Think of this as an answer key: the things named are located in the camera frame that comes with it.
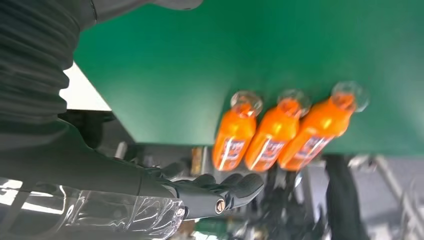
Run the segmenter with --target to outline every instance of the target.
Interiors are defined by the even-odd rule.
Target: green shelf
[[[213,145],[237,90],[298,88],[314,102],[343,80],[370,105],[325,149],[424,153],[424,1],[204,0],[149,5],[81,36],[75,61],[140,143]]]

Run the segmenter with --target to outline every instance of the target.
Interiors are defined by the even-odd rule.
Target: robotic hand
[[[193,181],[164,182],[175,190],[177,198],[184,202],[186,219],[215,217],[250,203],[264,188],[257,174],[242,176],[238,173],[217,184],[212,175],[205,174]]]

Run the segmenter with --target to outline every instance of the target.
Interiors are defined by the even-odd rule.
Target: robotic arm
[[[83,29],[124,15],[145,4],[155,4],[173,10],[192,10],[203,0],[83,0],[81,25]]]

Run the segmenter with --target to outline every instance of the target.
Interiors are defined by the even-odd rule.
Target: orange bottle
[[[219,171],[231,171],[240,162],[256,131],[256,116],[262,100],[249,91],[239,91],[231,98],[231,110],[222,117],[212,151],[212,162]]]
[[[284,91],[277,106],[266,112],[244,158],[246,166],[257,172],[268,170],[283,147],[298,133],[299,118],[311,107],[303,92]]]
[[[351,115],[367,104],[368,98],[356,82],[336,84],[331,97],[314,105],[301,120],[299,133],[278,157],[280,167],[298,171],[307,165],[333,138],[345,133]]]

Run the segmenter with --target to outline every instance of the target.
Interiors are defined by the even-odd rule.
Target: bottle cap
[[[331,92],[334,104],[339,108],[362,112],[369,103],[368,93],[355,81],[341,81],[337,83]]]
[[[311,101],[299,89],[284,90],[278,97],[278,108],[291,117],[303,117],[311,108]]]
[[[231,108],[242,117],[256,117],[263,105],[261,98],[251,91],[238,91],[231,98]]]

